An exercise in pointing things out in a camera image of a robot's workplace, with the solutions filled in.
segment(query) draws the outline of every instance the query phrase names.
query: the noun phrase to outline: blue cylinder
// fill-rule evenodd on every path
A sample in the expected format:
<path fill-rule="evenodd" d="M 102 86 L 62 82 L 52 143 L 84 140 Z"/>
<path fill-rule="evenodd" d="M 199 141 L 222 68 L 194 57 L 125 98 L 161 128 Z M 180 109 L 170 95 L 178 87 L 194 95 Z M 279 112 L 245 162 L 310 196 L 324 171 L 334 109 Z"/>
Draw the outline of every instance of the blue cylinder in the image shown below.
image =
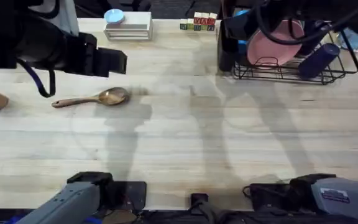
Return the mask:
<path fill-rule="evenodd" d="M 340 52 L 335 44 L 324 44 L 299 64 L 299 77 L 304 80 L 317 77 Z"/>

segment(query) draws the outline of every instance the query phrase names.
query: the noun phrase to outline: pink plate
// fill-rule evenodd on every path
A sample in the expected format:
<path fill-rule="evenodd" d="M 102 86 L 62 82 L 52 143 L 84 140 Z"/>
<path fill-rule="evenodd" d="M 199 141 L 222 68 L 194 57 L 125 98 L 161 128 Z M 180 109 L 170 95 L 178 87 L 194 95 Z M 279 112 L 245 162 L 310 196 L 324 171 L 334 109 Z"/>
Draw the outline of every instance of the pink plate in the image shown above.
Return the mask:
<path fill-rule="evenodd" d="M 293 33 L 295 37 L 303 36 L 303 29 L 299 22 L 292 21 Z M 288 20 L 284 20 L 272 32 L 272 35 L 282 40 L 293 40 L 288 30 Z M 301 49 L 298 45 L 282 45 L 269 40 L 260 30 L 258 30 L 250 42 L 247 44 L 247 58 L 251 64 L 256 65 L 283 65 L 291 60 Z"/>

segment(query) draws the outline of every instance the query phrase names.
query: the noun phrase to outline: wooden spoon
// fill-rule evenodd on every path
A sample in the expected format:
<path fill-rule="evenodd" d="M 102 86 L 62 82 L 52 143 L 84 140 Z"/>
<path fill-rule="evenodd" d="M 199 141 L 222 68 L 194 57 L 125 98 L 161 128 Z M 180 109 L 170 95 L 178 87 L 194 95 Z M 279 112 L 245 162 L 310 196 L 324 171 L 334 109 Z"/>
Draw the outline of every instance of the wooden spoon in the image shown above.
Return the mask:
<path fill-rule="evenodd" d="M 106 106 L 117 105 L 129 98 L 129 93 L 124 88 L 114 87 L 102 91 L 98 95 L 67 100 L 58 100 L 52 103 L 54 108 L 77 105 L 80 103 L 96 102 Z"/>

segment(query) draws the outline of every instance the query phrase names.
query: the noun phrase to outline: white box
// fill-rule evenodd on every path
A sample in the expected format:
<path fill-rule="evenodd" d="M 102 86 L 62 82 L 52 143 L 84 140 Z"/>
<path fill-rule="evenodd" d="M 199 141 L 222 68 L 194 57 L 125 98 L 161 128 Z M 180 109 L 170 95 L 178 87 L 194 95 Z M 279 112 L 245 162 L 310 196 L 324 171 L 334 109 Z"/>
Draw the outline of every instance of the white box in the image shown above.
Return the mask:
<path fill-rule="evenodd" d="M 108 40 L 150 40 L 153 35 L 151 12 L 124 12 L 120 24 L 107 24 L 104 33 Z"/>

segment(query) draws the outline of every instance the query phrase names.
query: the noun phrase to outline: small blue container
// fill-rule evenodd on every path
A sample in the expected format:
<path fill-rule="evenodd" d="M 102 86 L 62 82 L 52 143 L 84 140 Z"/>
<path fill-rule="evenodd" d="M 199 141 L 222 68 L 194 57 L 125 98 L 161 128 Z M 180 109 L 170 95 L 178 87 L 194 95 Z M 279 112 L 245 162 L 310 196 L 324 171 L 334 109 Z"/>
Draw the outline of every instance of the small blue container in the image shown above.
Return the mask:
<path fill-rule="evenodd" d="M 103 17 L 107 23 L 118 24 L 124 20 L 124 12 L 120 9 L 110 9 Z"/>
<path fill-rule="evenodd" d="M 324 44 L 299 64 L 299 77 L 309 80 L 317 77 L 341 52 L 335 44 Z"/>

